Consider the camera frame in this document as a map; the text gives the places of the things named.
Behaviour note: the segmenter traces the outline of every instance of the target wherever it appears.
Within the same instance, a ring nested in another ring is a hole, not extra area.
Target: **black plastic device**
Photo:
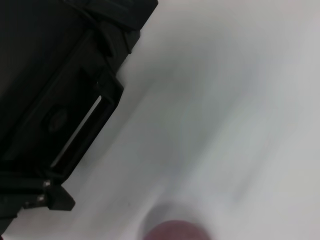
[[[61,184],[118,106],[116,73],[157,4],[0,4],[0,235],[21,208],[73,208]]]

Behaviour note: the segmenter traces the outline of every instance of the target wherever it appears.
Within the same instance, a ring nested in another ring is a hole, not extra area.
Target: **blurry red object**
[[[180,220],[165,221],[153,228],[144,240],[210,240],[200,227]]]

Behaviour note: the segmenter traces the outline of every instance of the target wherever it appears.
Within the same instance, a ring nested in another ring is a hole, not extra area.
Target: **white table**
[[[172,218],[320,238],[320,1],[160,0],[119,78],[73,211],[22,211],[5,240],[140,240]]]

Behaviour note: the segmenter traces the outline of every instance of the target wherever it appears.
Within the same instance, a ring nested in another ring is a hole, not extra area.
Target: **white surface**
[[[25,210],[5,239],[139,240],[171,218],[320,238],[318,0],[160,0],[120,78],[74,210]]]

